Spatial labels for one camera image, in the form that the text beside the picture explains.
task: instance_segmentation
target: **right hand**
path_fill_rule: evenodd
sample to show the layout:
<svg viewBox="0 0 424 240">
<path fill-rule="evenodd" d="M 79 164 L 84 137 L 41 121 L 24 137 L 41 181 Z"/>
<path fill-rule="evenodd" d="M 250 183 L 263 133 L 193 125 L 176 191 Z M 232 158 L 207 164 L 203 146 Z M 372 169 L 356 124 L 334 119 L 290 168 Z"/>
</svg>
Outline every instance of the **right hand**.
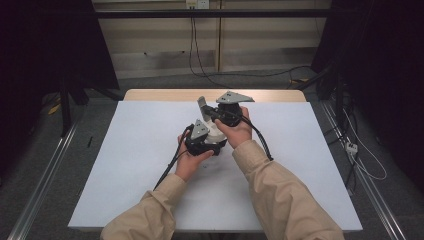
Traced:
<svg viewBox="0 0 424 240">
<path fill-rule="evenodd" d="M 249 111 L 245 107 L 240 107 L 243 116 L 249 119 Z M 235 127 L 229 127 L 223 124 L 219 119 L 215 120 L 218 129 L 227 136 L 228 142 L 233 149 L 236 149 L 240 144 L 247 140 L 252 140 L 252 128 L 247 123 L 241 121 Z"/>
</svg>

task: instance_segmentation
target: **beige jacket sleeve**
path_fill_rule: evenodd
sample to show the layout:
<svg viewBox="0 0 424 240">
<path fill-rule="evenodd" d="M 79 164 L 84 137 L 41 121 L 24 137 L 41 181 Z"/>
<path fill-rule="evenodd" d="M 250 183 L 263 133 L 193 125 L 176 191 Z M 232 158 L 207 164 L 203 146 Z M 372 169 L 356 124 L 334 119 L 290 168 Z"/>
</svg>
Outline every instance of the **beige jacket sleeve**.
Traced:
<svg viewBox="0 0 424 240">
<path fill-rule="evenodd" d="M 240 144 L 233 157 L 249 182 L 253 207 L 268 239 L 344 239 L 307 187 L 269 161 L 255 141 Z"/>
<path fill-rule="evenodd" d="M 169 174 L 155 191 L 148 191 L 141 201 L 103 228 L 101 239 L 171 239 L 175 230 L 172 215 L 186 183 Z"/>
</svg>

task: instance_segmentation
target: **black curtain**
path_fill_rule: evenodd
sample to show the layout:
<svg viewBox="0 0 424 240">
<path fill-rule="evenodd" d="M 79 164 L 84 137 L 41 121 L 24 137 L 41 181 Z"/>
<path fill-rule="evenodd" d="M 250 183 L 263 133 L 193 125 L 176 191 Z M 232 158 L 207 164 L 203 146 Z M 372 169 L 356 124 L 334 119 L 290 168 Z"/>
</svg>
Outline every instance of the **black curtain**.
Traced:
<svg viewBox="0 0 424 240">
<path fill-rule="evenodd" d="M 22 150 L 42 97 L 59 91 L 59 79 L 119 87 L 98 20 L 45 10 L 94 11 L 90 0 L 0 2 L 0 174 Z"/>
</svg>

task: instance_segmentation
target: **black cable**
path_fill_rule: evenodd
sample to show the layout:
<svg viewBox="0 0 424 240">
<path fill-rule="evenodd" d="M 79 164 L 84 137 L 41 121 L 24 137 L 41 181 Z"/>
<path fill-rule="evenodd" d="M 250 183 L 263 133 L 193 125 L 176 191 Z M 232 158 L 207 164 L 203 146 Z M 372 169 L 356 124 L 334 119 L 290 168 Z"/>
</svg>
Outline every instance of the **black cable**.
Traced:
<svg viewBox="0 0 424 240">
<path fill-rule="evenodd" d="M 193 124 L 186 127 L 186 129 L 184 129 L 183 135 L 181 135 L 181 139 L 180 142 L 178 143 L 178 147 L 177 147 L 177 151 L 175 152 L 174 157 L 172 158 L 171 162 L 168 164 L 168 167 L 166 168 L 165 172 L 163 172 L 162 176 L 159 178 L 159 181 L 156 183 L 155 188 L 153 188 L 153 190 L 155 190 L 159 184 L 163 181 L 163 179 L 165 179 L 165 177 L 168 175 L 169 171 L 171 170 L 171 168 L 174 166 L 175 162 L 178 160 L 178 158 L 185 153 L 186 151 L 182 152 L 181 154 L 178 155 L 178 152 L 180 151 L 181 148 L 181 144 L 184 141 L 185 135 L 187 133 L 188 130 L 190 130 L 190 128 L 193 127 Z"/>
<path fill-rule="evenodd" d="M 193 67 L 191 66 L 191 54 L 192 54 L 192 51 L 193 51 L 193 39 L 194 39 L 195 44 L 196 44 L 197 59 L 198 59 L 198 61 L 199 61 L 200 69 L 202 70 L 203 75 L 200 75 L 200 74 L 195 73 L 195 72 L 194 72 L 194 70 L 193 70 Z M 218 85 L 218 86 L 220 86 L 220 87 L 228 88 L 228 89 L 233 89 L 233 88 L 231 88 L 231 87 L 229 87 L 229 86 L 226 86 L 226 85 L 223 85 L 223 84 L 220 84 L 220 83 L 214 82 L 212 79 L 210 79 L 209 75 L 207 75 L 207 74 L 205 73 L 205 71 L 204 71 L 204 69 L 203 69 L 203 66 L 202 66 L 202 62 L 200 61 L 199 46 L 198 46 L 198 44 L 197 44 L 197 29 L 196 29 L 196 20 L 195 20 L 194 18 L 191 18 L 191 44 L 190 44 L 189 65 L 190 65 L 190 70 L 191 70 L 191 72 L 192 72 L 195 76 L 198 76 L 198 77 L 205 77 L 205 78 L 206 78 L 206 79 L 207 79 L 210 83 L 215 84 L 215 85 Z"/>
<path fill-rule="evenodd" d="M 248 119 L 247 117 L 245 117 L 245 116 L 238 116 L 238 115 L 236 115 L 236 114 L 234 114 L 234 113 L 232 113 L 232 112 L 228 112 L 228 111 L 225 111 L 225 110 L 220 110 L 220 111 L 222 111 L 222 113 L 225 113 L 225 114 L 229 114 L 229 115 L 231 115 L 231 116 L 233 116 L 233 117 L 235 117 L 235 118 L 237 118 L 237 119 L 239 119 L 239 120 L 241 120 L 241 121 L 243 121 L 243 122 L 245 122 L 247 125 L 249 125 L 253 130 L 255 130 L 255 132 L 256 132 L 256 135 L 258 135 L 258 137 L 259 137 L 259 140 L 261 141 L 261 143 L 262 143 L 262 146 L 263 146 L 263 148 L 264 148 L 264 151 L 265 151 L 265 153 L 266 153 L 266 155 L 267 155 L 267 157 L 268 157 L 268 159 L 270 160 L 270 161 L 272 161 L 272 160 L 274 160 L 274 158 L 271 156 L 271 153 L 270 153 L 270 151 L 269 151 L 269 148 L 268 148 L 268 145 L 266 144 L 266 141 L 265 141 L 265 138 L 263 137 L 263 135 L 262 135 L 262 133 L 253 125 L 253 123 L 250 121 L 250 119 Z"/>
<path fill-rule="evenodd" d="M 193 51 L 193 41 L 195 42 L 195 45 L 196 45 L 197 59 L 198 59 L 200 69 L 202 70 L 203 74 L 195 73 L 194 70 L 193 70 L 193 67 L 191 65 L 191 56 L 192 56 L 192 51 Z M 300 69 L 300 68 L 309 68 L 309 69 L 311 68 L 311 66 L 302 65 L 302 66 L 293 67 L 289 70 L 285 70 L 285 71 L 282 71 L 282 72 L 271 73 L 271 74 L 262 74 L 262 75 L 260 75 L 260 74 L 242 74 L 242 73 L 211 73 L 211 74 L 206 74 L 206 72 L 203 69 L 202 62 L 200 61 L 199 47 L 198 47 L 198 44 L 197 44 L 196 20 L 194 18 L 191 19 L 191 44 L 190 44 L 190 53 L 189 53 L 189 65 L 190 65 L 190 71 L 192 72 L 193 75 L 198 76 L 198 77 L 206 77 L 211 83 L 219 85 L 221 87 L 230 88 L 230 89 L 232 89 L 232 88 L 225 86 L 225 85 L 222 85 L 222 84 L 219 84 L 217 82 L 214 82 L 209 77 L 213 77 L 213 76 L 272 77 L 272 76 L 282 75 L 282 74 L 285 74 L 285 73 L 291 74 L 291 72 L 293 70 Z"/>
<path fill-rule="evenodd" d="M 286 88 L 286 89 L 290 89 L 290 87 L 291 87 L 291 85 L 292 85 L 292 83 L 293 83 L 293 78 L 292 78 L 292 76 L 291 76 L 291 71 L 289 71 L 289 80 L 290 80 L 290 83 L 289 83 L 289 85 L 287 86 L 287 88 Z"/>
</svg>

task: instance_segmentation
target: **wire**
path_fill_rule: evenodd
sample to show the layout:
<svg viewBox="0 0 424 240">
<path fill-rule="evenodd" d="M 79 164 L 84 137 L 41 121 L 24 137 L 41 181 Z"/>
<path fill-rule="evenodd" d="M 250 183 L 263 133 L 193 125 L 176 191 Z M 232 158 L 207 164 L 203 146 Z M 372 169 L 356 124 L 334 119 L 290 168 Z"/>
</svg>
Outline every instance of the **wire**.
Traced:
<svg viewBox="0 0 424 240">
<path fill-rule="evenodd" d="M 347 115 L 346 111 L 343 109 L 344 114 L 346 115 L 346 119 L 349 122 L 350 127 L 353 129 L 353 125 L 352 122 L 349 119 L 349 116 Z M 355 131 L 353 131 L 353 134 L 356 136 L 356 139 L 359 141 L 359 143 L 371 154 L 371 156 L 374 157 L 374 159 L 377 161 L 377 163 L 381 166 L 381 168 L 384 171 L 384 177 L 376 177 L 372 174 L 370 174 L 363 166 L 361 166 L 361 164 L 358 163 L 358 161 L 354 158 L 352 153 L 348 153 L 352 156 L 352 160 L 358 165 L 358 168 L 361 169 L 363 172 L 365 172 L 369 177 L 374 178 L 376 180 L 384 180 L 387 178 L 387 171 L 384 168 L 383 164 L 380 162 L 380 160 L 378 160 L 378 158 L 365 146 L 365 144 L 361 141 L 361 139 L 359 138 L 359 136 L 356 134 Z"/>
<path fill-rule="evenodd" d="M 191 54 L 192 54 L 192 51 L 193 51 L 193 39 L 194 39 L 195 44 L 196 44 L 197 59 L 199 61 L 200 69 L 202 70 L 203 75 L 200 75 L 200 74 L 195 73 L 194 70 L 193 70 L 193 67 L 191 66 Z M 202 62 L 200 61 L 199 46 L 197 44 L 196 20 L 194 18 L 191 18 L 191 44 L 190 44 L 189 65 L 190 65 L 191 72 L 195 76 L 205 77 L 209 82 L 211 82 L 212 84 L 218 85 L 220 87 L 228 88 L 228 89 L 233 89 L 233 88 L 231 88 L 229 86 L 226 86 L 226 85 L 223 85 L 223 84 L 220 84 L 220 83 L 217 83 L 217 82 L 213 81 L 212 79 L 210 79 L 210 76 L 205 73 L 205 70 L 203 69 L 203 66 L 202 66 Z"/>
<path fill-rule="evenodd" d="M 194 72 L 193 66 L 191 64 L 191 58 L 192 58 L 191 56 L 192 56 L 192 51 L 193 51 L 193 41 L 194 41 L 195 46 L 196 46 L 197 59 L 198 59 L 199 65 L 200 65 L 200 69 L 202 70 L 202 74 Z M 206 72 L 203 69 L 202 62 L 200 60 L 199 47 L 198 47 L 198 43 L 197 43 L 196 20 L 194 18 L 191 19 L 191 44 L 190 44 L 189 55 L 190 55 L 189 56 L 189 66 L 190 66 L 190 71 L 192 72 L 193 75 L 198 76 L 198 77 L 205 77 L 211 83 L 216 84 L 216 85 L 221 86 L 221 87 L 229 88 L 229 89 L 232 89 L 232 88 L 229 87 L 229 86 L 214 82 L 212 79 L 210 79 L 210 77 L 213 77 L 213 76 L 272 77 L 272 76 L 282 75 L 282 74 L 285 74 L 285 73 L 289 73 L 291 75 L 292 71 L 294 71 L 296 69 L 300 69 L 300 68 L 309 68 L 309 69 L 311 68 L 311 66 L 302 65 L 302 66 L 293 67 L 289 70 L 284 70 L 284 71 L 281 71 L 281 72 L 270 73 L 270 74 L 243 74 L 243 73 L 211 73 L 211 74 L 206 74 Z"/>
<path fill-rule="evenodd" d="M 266 155 L 267 155 L 267 157 L 268 157 L 268 159 L 270 160 L 270 161 L 272 161 L 272 160 L 274 160 L 274 158 L 271 156 L 271 153 L 270 153 L 270 151 L 269 151 L 269 148 L 268 148 L 268 145 L 266 144 L 266 141 L 265 141 L 265 138 L 263 137 L 263 135 L 262 135 L 262 133 L 253 125 L 253 123 L 252 123 L 252 121 L 250 121 L 250 119 L 248 119 L 247 117 L 245 117 L 245 116 L 238 116 L 238 115 L 236 115 L 236 114 L 234 114 L 234 113 L 232 113 L 232 112 L 228 112 L 228 111 L 225 111 L 225 110 L 221 110 L 223 113 L 225 113 L 225 114 L 229 114 L 229 115 L 231 115 L 231 116 L 233 116 L 233 117 L 235 117 L 235 118 L 237 118 L 237 119 L 240 119 L 241 121 L 243 121 L 243 122 L 245 122 L 247 125 L 249 125 L 253 130 L 255 130 L 255 132 L 256 132 L 256 135 L 258 135 L 258 137 L 259 137 L 259 140 L 261 141 L 261 143 L 262 143 L 262 146 L 263 146 L 263 148 L 264 148 L 264 151 L 265 151 L 265 153 L 266 153 Z"/>
<path fill-rule="evenodd" d="M 168 175 L 169 171 L 171 170 L 171 168 L 174 166 L 175 162 L 178 160 L 178 158 L 185 153 L 186 151 L 182 152 L 181 154 L 178 155 L 178 152 L 180 151 L 181 148 L 181 144 L 183 143 L 183 140 L 185 138 L 185 135 L 187 133 L 187 131 L 192 128 L 193 124 L 191 124 L 190 126 L 186 127 L 184 129 L 183 135 L 181 135 L 181 139 L 180 142 L 178 143 L 178 147 L 177 147 L 177 151 L 175 152 L 174 157 L 172 158 L 171 162 L 168 164 L 168 167 L 165 169 L 165 172 L 163 172 L 162 176 L 159 178 L 159 181 L 156 183 L 155 188 L 153 188 L 153 190 L 155 190 L 159 184 L 163 181 L 163 179 L 165 179 L 165 177 Z"/>
</svg>

